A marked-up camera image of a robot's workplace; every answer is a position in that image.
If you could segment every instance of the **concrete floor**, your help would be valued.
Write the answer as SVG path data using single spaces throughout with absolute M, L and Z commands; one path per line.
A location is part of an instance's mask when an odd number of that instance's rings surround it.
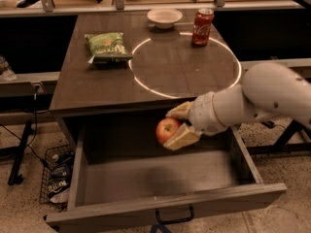
M 240 133 L 247 146 L 273 144 L 289 121 L 278 120 L 273 129 L 261 124 L 242 124 Z M 7 125 L 21 135 L 23 125 Z M 14 146 L 18 139 L 0 127 L 0 148 Z M 44 157 L 46 150 L 67 144 L 55 122 L 38 124 L 32 148 Z M 285 183 L 288 190 L 265 209 L 194 219 L 191 222 L 170 225 L 170 232 L 183 233 L 261 233 L 261 232 L 311 232 L 311 157 L 309 152 L 277 156 L 253 156 L 266 183 Z M 40 204 L 40 186 L 43 166 L 27 149 L 22 160 L 21 184 L 8 186 L 12 159 L 0 161 L 0 232 L 1 233 L 52 233 L 43 216 L 56 213 L 57 208 Z M 124 229 L 111 233 L 149 233 L 151 226 Z

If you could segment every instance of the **apple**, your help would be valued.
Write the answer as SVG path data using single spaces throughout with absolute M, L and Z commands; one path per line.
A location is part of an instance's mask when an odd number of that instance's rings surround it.
M 163 145 L 165 142 L 170 139 L 182 123 L 173 117 L 167 117 L 161 120 L 155 129 L 155 135 L 157 140 Z

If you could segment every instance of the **drawer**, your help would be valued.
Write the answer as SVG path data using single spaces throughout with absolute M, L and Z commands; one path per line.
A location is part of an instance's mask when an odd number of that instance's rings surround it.
M 102 232 L 264 208 L 285 190 L 264 184 L 236 127 L 170 151 L 156 141 L 167 110 L 85 116 L 59 232 Z

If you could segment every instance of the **bowl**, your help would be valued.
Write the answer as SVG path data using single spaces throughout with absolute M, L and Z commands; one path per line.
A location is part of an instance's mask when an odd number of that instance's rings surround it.
M 154 9 L 147 13 L 147 18 L 161 29 L 173 27 L 182 17 L 183 14 L 175 9 Z

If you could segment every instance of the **black drawer handle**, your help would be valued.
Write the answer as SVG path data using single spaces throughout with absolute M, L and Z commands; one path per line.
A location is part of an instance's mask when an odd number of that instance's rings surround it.
M 156 220 L 159 224 L 173 224 L 173 223 L 181 223 L 181 222 L 187 222 L 187 221 L 191 221 L 194 219 L 194 210 L 192 206 L 189 206 L 189 210 L 190 210 L 190 216 L 185 217 L 185 218 L 179 218 L 179 219 L 174 219 L 174 220 L 162 220 L 161 217 L 159 216 L 159 211 L 156 210 L 155 211 L 155 216 L 156 216 Z

